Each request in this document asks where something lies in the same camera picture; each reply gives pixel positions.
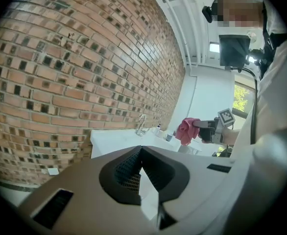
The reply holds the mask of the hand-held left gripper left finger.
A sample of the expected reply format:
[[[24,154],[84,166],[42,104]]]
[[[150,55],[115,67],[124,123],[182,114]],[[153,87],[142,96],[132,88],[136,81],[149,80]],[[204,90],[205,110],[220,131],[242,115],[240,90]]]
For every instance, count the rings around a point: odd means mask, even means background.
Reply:
[[[105,164],[99,173],[102,189],[116,202],[140,205],[141,147],[135,146]]]

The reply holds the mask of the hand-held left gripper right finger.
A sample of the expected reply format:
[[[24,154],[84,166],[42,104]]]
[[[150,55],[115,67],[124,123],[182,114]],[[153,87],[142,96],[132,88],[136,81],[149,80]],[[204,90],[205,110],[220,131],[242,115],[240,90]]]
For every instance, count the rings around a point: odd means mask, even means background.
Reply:
[[[187,167],[147,146],[141,148],[142,168],[159,194],[160,202],[177,199],[187,187]]]

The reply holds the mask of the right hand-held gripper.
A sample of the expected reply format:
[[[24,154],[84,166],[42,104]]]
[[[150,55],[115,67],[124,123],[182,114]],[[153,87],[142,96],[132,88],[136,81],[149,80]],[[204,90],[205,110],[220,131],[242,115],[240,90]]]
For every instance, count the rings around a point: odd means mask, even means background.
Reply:
[[[234,126],[234,115],[228,108],[217,113],[214,120],[195,120],[194,127],[199,128],[199,137],[207,143],[224,143],[223,130]]]

